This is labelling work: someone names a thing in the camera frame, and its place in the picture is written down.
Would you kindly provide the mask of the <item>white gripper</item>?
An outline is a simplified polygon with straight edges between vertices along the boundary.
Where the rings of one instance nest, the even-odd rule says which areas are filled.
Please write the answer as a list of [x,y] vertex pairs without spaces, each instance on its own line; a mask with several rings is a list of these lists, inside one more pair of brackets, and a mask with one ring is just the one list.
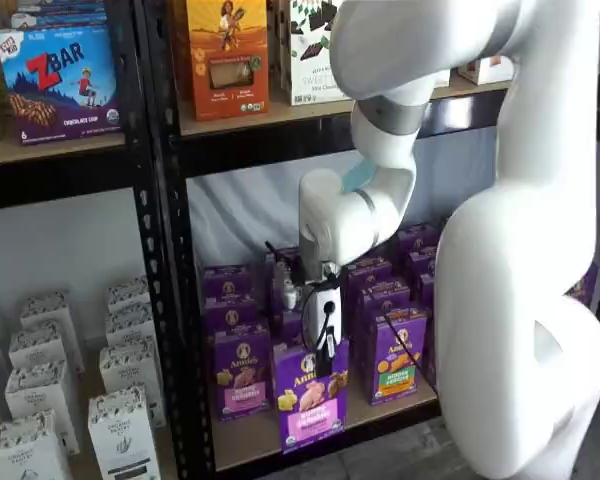
[[316,376],[332,374],[337,345],[342,339],[341,289],[326,284],[303,288],[302,321],[304,343],[316,353]]

